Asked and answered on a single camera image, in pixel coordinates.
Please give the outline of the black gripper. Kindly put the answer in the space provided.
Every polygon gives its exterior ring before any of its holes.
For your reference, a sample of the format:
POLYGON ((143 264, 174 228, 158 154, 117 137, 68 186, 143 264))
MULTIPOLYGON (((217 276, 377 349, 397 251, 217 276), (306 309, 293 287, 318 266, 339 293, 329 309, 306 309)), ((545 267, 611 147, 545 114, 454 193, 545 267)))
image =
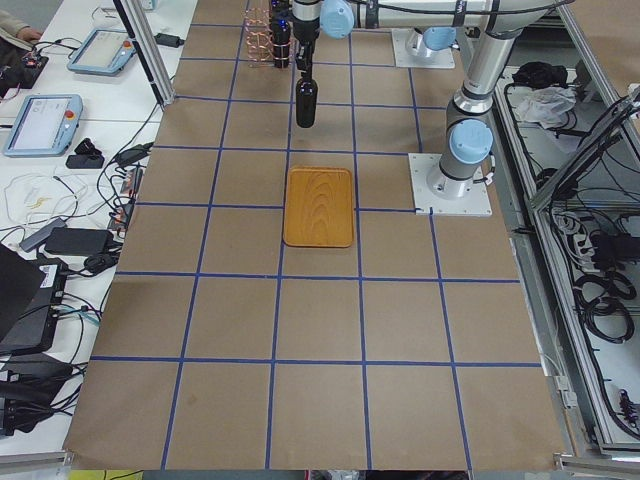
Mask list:
POLYGON ((291 9, 290 0, 270 0, 269 15, 271 20, 288 20, 291 9))
POLYGON ((320 29, 320 0, 293 0, 293 34, 298 41, 296 67, 302 79, 311 79, 313 54, 320 29))

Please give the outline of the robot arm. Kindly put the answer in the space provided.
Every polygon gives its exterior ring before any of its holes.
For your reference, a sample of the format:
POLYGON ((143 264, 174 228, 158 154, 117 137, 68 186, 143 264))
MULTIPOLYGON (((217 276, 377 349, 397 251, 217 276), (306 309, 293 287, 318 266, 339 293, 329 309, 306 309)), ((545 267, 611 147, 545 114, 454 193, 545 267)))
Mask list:
MULTIPOLYGON (((310 60, 321 31, 334 39, 351 34, 358 23, 358 13, 353 9, 357 4, 357 1, 271 1, 269 28, 273 56, 288 58, 295 39, 296 59, 310 60)), ((413 31, 407 43, 407 50, 413 55, 440 51, 455 42, 453 27, 415 27, 413 31)))
POLYGON ((449 103, 447 146, 426 176, 440 198, 464 197, 480 164, 489 156, 493 134, 484 122, 493 94, 521 31, 560 7, 558 1, 289 1, 297 41, 296 123, 315 122, 318 86, 312 77, 315 43, 321 33, 341 39, 355 28, 477 27, 480 37, 464 81, 449 103))

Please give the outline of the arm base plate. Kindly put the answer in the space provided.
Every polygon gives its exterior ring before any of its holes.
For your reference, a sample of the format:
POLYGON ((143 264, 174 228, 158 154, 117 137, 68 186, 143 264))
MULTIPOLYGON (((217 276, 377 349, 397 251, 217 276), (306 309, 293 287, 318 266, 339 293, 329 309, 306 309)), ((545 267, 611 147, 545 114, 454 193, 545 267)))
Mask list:
POLYGON ((453 69, 456 29, 392 29, 395 65, 403 68, 453 69))
POLYGON ((440 169, 441 155, 410 153, 409 172, 417 215, 490 217, 492 208, 482 168, 467 180, 452 180, 440 169))

